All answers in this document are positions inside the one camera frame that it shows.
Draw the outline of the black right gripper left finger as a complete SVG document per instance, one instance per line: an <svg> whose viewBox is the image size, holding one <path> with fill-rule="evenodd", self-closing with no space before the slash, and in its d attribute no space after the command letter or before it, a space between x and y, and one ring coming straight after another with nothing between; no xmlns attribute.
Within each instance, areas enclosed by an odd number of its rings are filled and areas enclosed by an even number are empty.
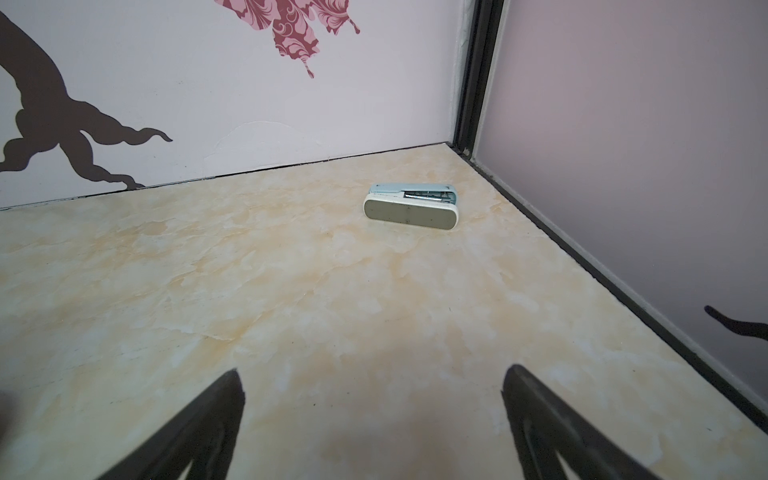
<svg viewBox="0 0 768 480"><path fill-rule="evenodd" d="M245 406L237 370L222 374L103 479L224 479Z"/></svg>

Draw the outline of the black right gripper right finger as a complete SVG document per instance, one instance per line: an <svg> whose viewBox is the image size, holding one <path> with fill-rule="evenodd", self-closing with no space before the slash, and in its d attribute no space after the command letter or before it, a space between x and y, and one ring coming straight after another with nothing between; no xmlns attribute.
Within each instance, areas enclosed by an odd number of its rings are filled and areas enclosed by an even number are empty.
<svg viewBox="0 0 768 480"><path fill-rule="evenodd" d="M501 395L526 479L655 479L520 364L506 372Z"/></svg>

